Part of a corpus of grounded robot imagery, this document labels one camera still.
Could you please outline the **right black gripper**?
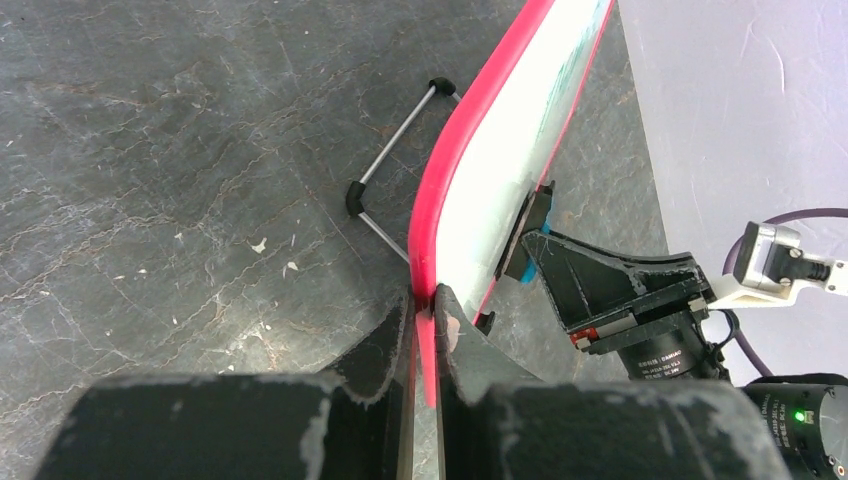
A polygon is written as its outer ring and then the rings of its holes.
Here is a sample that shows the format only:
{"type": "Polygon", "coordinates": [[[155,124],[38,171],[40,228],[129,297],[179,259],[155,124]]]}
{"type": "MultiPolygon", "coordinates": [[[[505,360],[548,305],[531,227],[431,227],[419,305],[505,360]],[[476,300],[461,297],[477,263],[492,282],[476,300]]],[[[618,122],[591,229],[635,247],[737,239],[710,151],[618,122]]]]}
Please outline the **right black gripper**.
{"type": "Polygon", "coordinates": [[[625,255],[541,231],[521,244],[581,352],[618,355],[632,380],[730,379],[728,341],[701,328],[715,294],[691,253],[625,255]]]}

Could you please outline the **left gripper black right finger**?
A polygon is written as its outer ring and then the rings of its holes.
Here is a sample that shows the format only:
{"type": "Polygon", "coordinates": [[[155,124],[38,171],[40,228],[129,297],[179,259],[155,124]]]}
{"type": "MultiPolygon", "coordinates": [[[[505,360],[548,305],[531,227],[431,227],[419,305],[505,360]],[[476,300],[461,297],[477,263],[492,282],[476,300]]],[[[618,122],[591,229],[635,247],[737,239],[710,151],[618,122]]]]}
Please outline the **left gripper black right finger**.
{"type": "Polygon", "coordinates": [[[444,479],[787,479],[754,404],[721,381],[547,383],[433,303],[444,479]]]}

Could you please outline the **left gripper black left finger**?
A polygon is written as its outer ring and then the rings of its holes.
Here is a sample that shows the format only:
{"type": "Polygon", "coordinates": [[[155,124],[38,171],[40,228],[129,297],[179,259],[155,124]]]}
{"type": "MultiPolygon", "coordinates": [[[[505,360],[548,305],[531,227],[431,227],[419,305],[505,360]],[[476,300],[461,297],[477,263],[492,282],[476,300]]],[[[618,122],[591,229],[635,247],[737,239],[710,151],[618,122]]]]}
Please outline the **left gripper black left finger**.
{"type": "Polygon", "coordinates": [[[408,479],[414,304],[315,373],[113,376],[73,406],[39,479],[408,479]]]}

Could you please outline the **pink framed whiteboard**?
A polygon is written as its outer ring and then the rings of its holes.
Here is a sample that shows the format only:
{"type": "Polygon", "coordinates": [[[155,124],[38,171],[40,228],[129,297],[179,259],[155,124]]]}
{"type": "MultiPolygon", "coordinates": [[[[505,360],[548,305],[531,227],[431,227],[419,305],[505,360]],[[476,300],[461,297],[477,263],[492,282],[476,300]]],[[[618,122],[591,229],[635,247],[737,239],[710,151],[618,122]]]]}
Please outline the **pink framed whiteboard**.
{"type": "Polygon", "coordinates": [[[573,117],[613,3],[528,1],[464,93],[434,78],[425,98],[456,108],[429,156],[407,243],[421,376],[437,402],[435,296],[452,289],[480,317],[526,197],[547,174],[573,117]]]}

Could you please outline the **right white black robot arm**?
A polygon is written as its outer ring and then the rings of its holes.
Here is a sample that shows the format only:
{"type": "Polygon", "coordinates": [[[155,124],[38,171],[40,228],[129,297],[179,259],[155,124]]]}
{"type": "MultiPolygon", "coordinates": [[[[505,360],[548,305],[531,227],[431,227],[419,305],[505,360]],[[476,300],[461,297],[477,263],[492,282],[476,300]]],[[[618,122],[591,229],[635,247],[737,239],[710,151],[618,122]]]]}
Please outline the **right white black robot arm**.
{"type": "MultiPolygon", "coordinates": [[[[535,266],[561,328],[584,354],[615,354],[632,380],[723,380],[723,348],[701,323],[715,294],[691,254],[633,257],[557,232],[528,231],[520,244],[535,266]]],[[[767,376],[742,387],[792,474],[847,476],[847,380],[836,374],[767,376]]]]}

